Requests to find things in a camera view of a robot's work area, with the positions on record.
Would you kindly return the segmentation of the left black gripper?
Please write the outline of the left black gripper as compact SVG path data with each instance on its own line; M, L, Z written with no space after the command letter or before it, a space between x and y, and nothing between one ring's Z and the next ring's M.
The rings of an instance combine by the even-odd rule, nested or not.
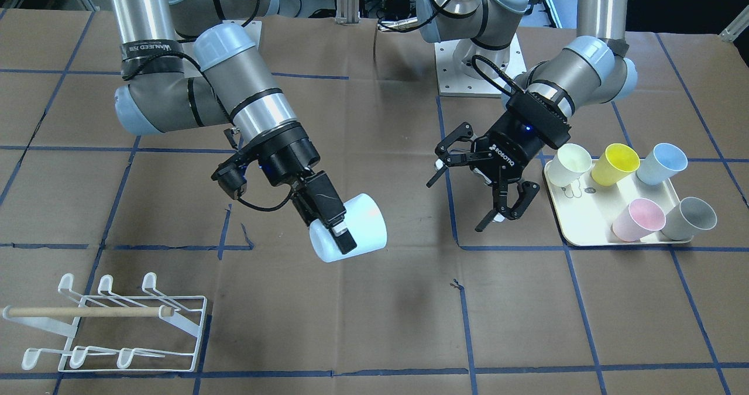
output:
M468 166L492 188L492 208L475 231L499 224L501 217L519 219L540 191L540 185L522 179L523 171L546 145L559 149L569 141L571 114L565 97L551 101L535 92L516 92L505 113L483 135L475 136L465 121L436 145L438 162L426 187L433 187L449 168Z

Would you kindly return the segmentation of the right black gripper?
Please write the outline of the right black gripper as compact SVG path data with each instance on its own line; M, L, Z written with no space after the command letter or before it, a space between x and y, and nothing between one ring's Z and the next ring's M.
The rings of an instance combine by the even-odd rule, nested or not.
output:
M298 121L291 121L259 136L220 163L211 178L233 200L261 212L279 210L291 200L307 225L318 219L329 228L329 233L341 254L358 247L344 221L345 206L326 171L315 173L313 167L320 155L310 141L307 131ZM273 207L260 207L242 200L246 191L246 169L257 162L273 187L288 184L289 194Z

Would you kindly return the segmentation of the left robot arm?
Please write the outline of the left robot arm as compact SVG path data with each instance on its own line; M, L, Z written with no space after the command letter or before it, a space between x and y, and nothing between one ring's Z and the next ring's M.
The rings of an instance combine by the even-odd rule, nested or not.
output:
M482 134L469 123L436 145L434 174L470 168L492 191L489 212L476 225L520 219L540 185L524 169L545 147L561 149L570 139L572 116L582 107L629 96L638 73L627 56L628 0L578 0L577 32L556 56L516 73L503 68L513 40L525 56L540 49L521 27L530 0L416 0L422 38L455 42L452 64L505 97L503 114Z

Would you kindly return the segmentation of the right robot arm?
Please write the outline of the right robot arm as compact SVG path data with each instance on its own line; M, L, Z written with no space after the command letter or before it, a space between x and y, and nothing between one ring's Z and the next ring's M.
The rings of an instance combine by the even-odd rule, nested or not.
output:
M246 169L257 163L272 186L287 185L291 201L316 238L341 254L363 246L323 171L315 146L260 56L246 27L277 8L277 0L111 0L121 36L115 91L121 125L134 135L227 125L243 147L211 178L242 201Z

